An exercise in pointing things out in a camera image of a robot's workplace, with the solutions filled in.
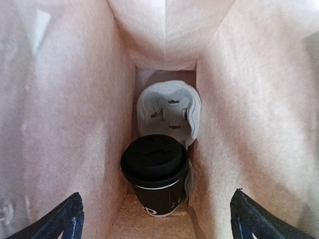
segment black coffee cup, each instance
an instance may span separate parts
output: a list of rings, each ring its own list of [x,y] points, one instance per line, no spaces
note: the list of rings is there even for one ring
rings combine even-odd
[[[143,209],[155,217],[168,216],[178,206],[188,167],[186,149],[161,134],[135,140],[121,159],[122,172]]]

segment black plastic lid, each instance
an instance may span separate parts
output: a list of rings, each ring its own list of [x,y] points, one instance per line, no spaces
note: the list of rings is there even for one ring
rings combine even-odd
[[[133,184],[166,186],[186,172],[187,151],[170,136],[147,135],[130,144],[122,156],[121,167],[125,177]]]

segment dark object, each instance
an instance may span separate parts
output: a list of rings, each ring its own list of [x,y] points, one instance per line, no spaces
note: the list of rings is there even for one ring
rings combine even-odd
[[[237,189],[231,202],[234,239],[315,239],[285,223]]]
[[[121,159],[124,176],[143,208],[153,216],[167,216],[177,207],[188,167],[186,149],[161,134],[135,140]]]
[[[82,199],[74,193],[39,221],[7,239],[80,239],[84,222]]]

